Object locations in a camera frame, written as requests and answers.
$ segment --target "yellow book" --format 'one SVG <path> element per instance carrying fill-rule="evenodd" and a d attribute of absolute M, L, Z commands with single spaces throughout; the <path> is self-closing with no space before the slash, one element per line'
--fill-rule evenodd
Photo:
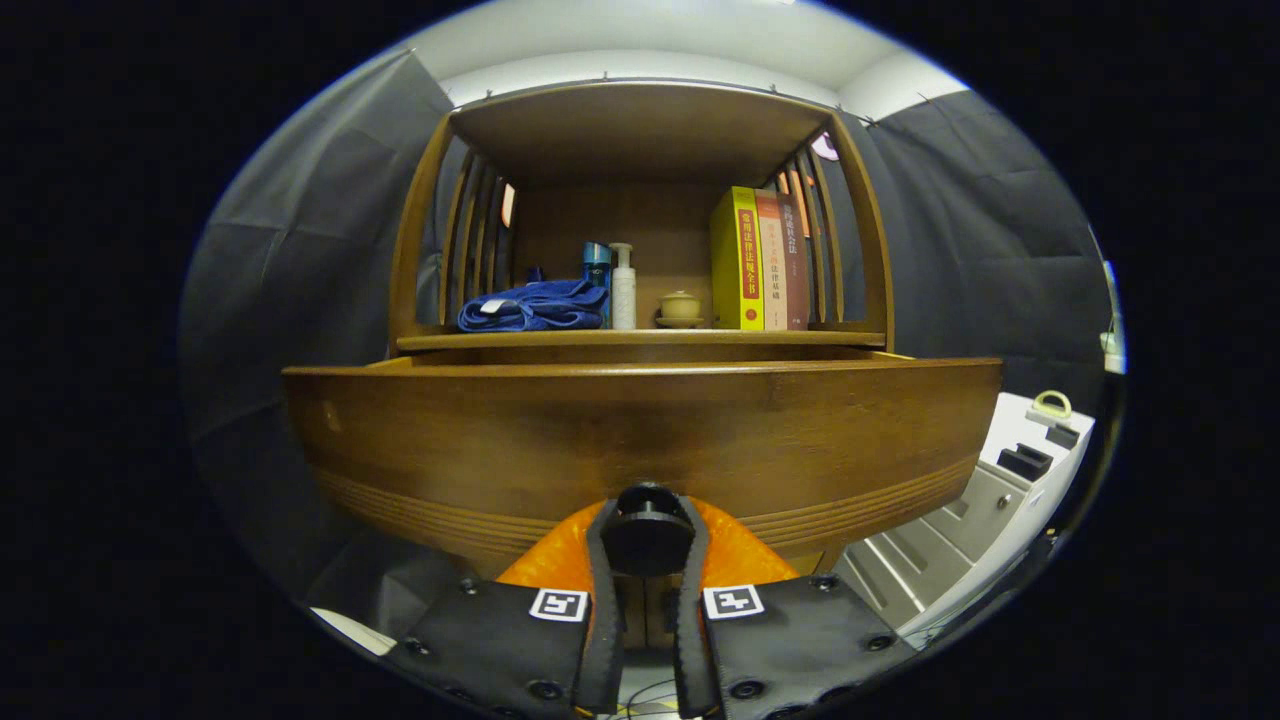
<path fill-rule="evenodd" d="M 710 219 L 713 327 L 763 331 L 760 222 L 755 191 L 731 187 Z"/>

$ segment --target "white ceiling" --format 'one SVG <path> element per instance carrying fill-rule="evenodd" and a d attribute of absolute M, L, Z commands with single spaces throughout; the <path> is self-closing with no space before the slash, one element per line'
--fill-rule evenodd
<path fill-rule="evenodd" d="M 657 50 L 719 58 L 837 92 L 901 46 L 813 4 L 493 0 L 406 40 L 438 81 L 541 55 Z"/>

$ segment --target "orange gripper base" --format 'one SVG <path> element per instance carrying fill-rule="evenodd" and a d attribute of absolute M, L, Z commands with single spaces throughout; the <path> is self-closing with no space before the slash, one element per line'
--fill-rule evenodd
<path fill-rule="evenodd" d="M 700 588 L 764 584 L 800 577 L 760 538 L 732 515 L 698 498 L 689 498 L 707 524 L 710 538 Z M 498 577 L 499 583 L 594 593 L 586 530 L 604 501 L 570 515 Z"/>

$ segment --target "wall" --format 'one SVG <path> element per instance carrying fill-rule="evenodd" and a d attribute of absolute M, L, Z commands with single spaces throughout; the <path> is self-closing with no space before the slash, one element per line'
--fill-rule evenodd
<path fill-rule="evenodd" d="M 961 90 L 968 86 L 914 50 L 902 49 L 861 69 L 837 96 L 846 113 L 878 120 L 925 97 L 932 100 Z"/>
<path fill-rule="evenodd" d="M 681 78 L 758 88 L 774 85 L 783 95 L 823 105 L 833 106 L 840 101 L 833 90 L 780 70 L 723 58 L 655 50 L 596 50 L 525 58 L 442 79 L 440 87 L 454 105 L 465 105 L 483 99 L 490 90 L 500 95 L 539 85 L 599 79 L 604 72 L 611 79 Z"/>

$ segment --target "wooden cabinet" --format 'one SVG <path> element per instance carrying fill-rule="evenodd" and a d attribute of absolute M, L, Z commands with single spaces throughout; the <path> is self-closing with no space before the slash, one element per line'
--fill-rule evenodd
<path fill-rule="evenodd" d="M 856 245 L 835 237 L 809 150 L 823 132 Z M 463 172 L 442 187 L 454 142 Z M 708 217 L 732 184 L 801 193 L 809 331 L 654 329 L 666 292 L 710 307 Z M 435 193 L 448 199 L 439 313 L 420 318 Z M 636 331 L 457 332 L 461 305 L 511 287 L 518 268 L 577 277 L 584 241 L 635 246 Z M 864 318 L 844 314 L 846 263 L 865 281 Z M 998 360 L 892 354 L 888 255 L 858 150 L 829 109 L 778 95 L 605 82 L 460 108 L 422 155 L 390 273 L 392 357 L 285 369 L 291 418 L 338 503 L 490 577 L 637 480 L 724 509 L 804 573 L 829 569 L 847 543 L 960 495 L 1000 388 Z"/>

